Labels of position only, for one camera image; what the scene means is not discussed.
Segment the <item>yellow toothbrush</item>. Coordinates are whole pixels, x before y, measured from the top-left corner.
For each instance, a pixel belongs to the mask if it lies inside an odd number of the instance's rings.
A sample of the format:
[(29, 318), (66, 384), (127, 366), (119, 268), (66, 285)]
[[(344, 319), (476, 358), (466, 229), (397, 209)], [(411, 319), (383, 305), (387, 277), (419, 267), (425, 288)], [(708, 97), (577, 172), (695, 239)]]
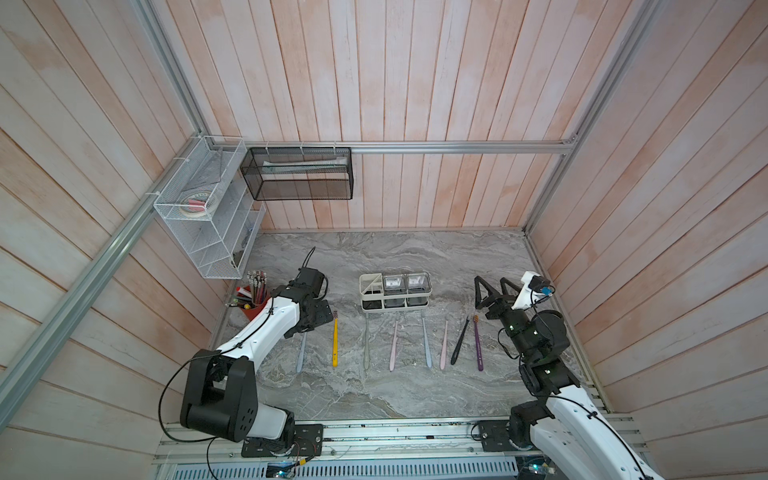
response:
[(333, 311), (333, 342), (332, 342), (332, 367), (337, 368), (339, 365), (339, 313), (337, 310)]

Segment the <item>light blue toothbrush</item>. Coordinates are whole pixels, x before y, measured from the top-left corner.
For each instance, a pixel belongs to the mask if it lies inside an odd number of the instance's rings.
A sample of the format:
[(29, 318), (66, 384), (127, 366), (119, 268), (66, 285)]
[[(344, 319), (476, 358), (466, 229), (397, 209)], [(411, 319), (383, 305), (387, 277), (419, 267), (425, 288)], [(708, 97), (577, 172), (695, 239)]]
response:
[(303, 332), (300, 349), (297, 357), (297, 364), (296, 364), (296, 373), (301, 373), (303, 370), (304, 360), (305, 360), (305, 352), (306, 352), (306, 344), (307, 344), (307, 332)]

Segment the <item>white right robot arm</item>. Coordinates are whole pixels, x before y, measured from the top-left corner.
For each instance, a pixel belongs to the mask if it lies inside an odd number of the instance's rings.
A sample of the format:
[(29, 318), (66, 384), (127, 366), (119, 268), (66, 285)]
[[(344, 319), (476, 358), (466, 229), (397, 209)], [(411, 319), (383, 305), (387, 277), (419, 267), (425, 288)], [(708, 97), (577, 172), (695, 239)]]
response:
[(486, 452), (537, 450), (570, 479), (657, 479), (657, 473), (610, 425), (578, 377), (562, 360), (570, 341), (563, 315), (539, 304), (555, 288), (527, 271), (520, 283), (494, 288), (474, 279), (475, 307), (502, 323), (512, 342), (531, 400), (511, 408), (508, 420), (477, 422), (472, 436)]

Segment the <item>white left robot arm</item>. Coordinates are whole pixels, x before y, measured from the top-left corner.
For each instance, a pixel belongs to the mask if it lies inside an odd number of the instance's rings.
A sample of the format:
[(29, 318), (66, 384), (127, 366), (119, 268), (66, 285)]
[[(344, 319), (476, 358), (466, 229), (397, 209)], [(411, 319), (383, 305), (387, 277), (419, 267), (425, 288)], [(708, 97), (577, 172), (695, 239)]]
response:
[(232, 442), (259, 441), (276, 451), (291, 447), (294, 415), (259, 400), (256, 373), (279, 340), (333, 320), (327, 289), (326, 275), (304, 266), (273, 290), (240, 333), (215, 350), (198, 351), (189, 364), (180, 424)]

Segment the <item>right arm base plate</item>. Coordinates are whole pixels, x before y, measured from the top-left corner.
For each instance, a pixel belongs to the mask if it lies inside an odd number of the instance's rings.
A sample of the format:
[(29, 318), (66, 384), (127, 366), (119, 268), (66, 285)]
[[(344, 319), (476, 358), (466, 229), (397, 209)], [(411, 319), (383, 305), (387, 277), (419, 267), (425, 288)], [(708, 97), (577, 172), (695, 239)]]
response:
[(527, 440), (511, 436), (509, 428), (508, 420), (481, 420), (476, 423), (474, 436), (484, 452), (527, 451), (532, 447)]

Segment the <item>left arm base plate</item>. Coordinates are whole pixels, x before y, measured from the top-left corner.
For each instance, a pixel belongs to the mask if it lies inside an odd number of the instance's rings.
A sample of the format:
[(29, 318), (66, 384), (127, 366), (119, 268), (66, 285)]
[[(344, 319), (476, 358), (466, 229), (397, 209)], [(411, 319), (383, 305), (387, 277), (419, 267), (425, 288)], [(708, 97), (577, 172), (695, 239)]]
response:
[(320, 423), (289, 424), (277, 439), (247, 437), (243, 442), (243, 458), (288, 460), (312, 459), (323, 449), (324, 426)]

